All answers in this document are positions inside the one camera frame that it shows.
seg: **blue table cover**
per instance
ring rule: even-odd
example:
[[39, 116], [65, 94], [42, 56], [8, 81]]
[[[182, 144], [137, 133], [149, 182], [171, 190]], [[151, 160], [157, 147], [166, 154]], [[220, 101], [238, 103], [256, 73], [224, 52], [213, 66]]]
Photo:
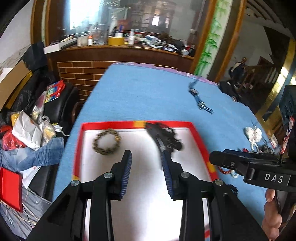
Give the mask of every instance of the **blue table cover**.
[[[253, 127], [252, 123], [255, 123], [263, 131], [251, 110], [234, 102], [218, 86], [198, 81], [195, 89], [214, 113], [200, 110], [188, 92], [189, 83], [195, 78], [193, 75], [186, 76], [184, 73], [168, 72], [161, 68], [111, 65], [93, 89], [71, 131], [57, 173], [54, 199], [71, 182], [76, 141], [80, 126], [85, 122], [190, 121], [197, 128], [209, 153], [224, 149], [250, 150], [244, 128]], [[219, 171], [217, 173], [224, 182], [238, 188], [239, 199], [261, 224], [266, 189], [244, 183], [241, 176], [235, 179]]]

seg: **blue textured finger pad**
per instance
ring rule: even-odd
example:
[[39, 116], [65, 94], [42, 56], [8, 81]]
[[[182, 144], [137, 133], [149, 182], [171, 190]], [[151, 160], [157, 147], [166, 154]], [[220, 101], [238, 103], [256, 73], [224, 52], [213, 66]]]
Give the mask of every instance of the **blue textured finger pad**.
[[120, 191], [120, 198], [122, 199], [122, 197], [126, 194], [126, 189], [128, 186], [128, 178], [129, 178], [129, 174], [131, 172], [131, 161], [132, 161], [132, 156], [131, 153], [128, 157], [128, 162], [126, 165], [126, 168], [124, 170], [124, 174], [122, 176], [122, 180], [121, 180], [121, 191]]
[[172, 176], [168, 168], [168, 162], [165, 158], [164, 153], [161, 154], [161, 163], [163, 166], [163, 173], [165, 175], [165, 182], [167, 184], [168, 194], [172, 197], [173, 196], [173, 180], [172, 180]]

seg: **gold bracelet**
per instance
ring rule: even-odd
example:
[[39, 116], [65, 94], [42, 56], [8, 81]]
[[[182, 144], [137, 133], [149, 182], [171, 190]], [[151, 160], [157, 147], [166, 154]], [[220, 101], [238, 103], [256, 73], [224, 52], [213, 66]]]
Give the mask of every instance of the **gold bracelet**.
[[[107, 149], [103, 149], [103, 148], [98, 147], [98, 140], [102, 136], [104, 136], [106, 134], [112, 134], [112, 135], [114, 135], [116, 143], [111, 148], [108, 147]], [[93, 141], [93, 150], [95, 152], [97, 152], [97, 153], [102, 154], [102, 155], [109, 155], [109, 154], [114, 153], [119, 148], [120, 141], [121, 141], [121, 137], [118, 134], [118, 132], [116, 130], [114, 130], [114, 129], [109, 128], [109, 129], [101, 132], [100, 134], [98, 134], [97, 137], [94, 139], [94, 141]]]

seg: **red bag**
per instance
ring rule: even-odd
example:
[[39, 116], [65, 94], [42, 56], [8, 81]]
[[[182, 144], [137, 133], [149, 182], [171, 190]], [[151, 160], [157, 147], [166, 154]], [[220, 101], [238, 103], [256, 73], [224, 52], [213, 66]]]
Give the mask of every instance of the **red bag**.
[[19, 139], [12, 135], [12, 127], [3, 125], [0, 128], [0, 133], [4, 132], [5, 134], [2, 138], [2, 148], [3, 150], [13, 150], [19, 147], [26, 147]]

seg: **finger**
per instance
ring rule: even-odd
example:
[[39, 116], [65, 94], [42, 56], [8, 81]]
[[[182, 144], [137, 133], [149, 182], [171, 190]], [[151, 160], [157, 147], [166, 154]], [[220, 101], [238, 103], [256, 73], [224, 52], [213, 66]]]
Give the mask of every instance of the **finger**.
[[274, 199], [275, 196], [275, 190], [273, 189], [267, 189], [265, 193], [265, 198], [267, 202], [271, 202]]
[[270, 240], [275, 240], [279, 236], [279, 230], [276, 228], [270, 227], [265, 218], [263, 219], [263, 222], [262, 222], [262, 229]]
[[272, 219], [266, 218], [266, 221], [270, 227], [278, 229], [281, 226], [282, 217], [279, 213], [277, 213], [272, 217]]
[[267, 202], [264, 205], [264, 213], [265, 217], [269, 220], [273, 218], [275, 214], [278, 213], [277, 207], [276, 207], [276, 202], [273, 200], [271, 202]]

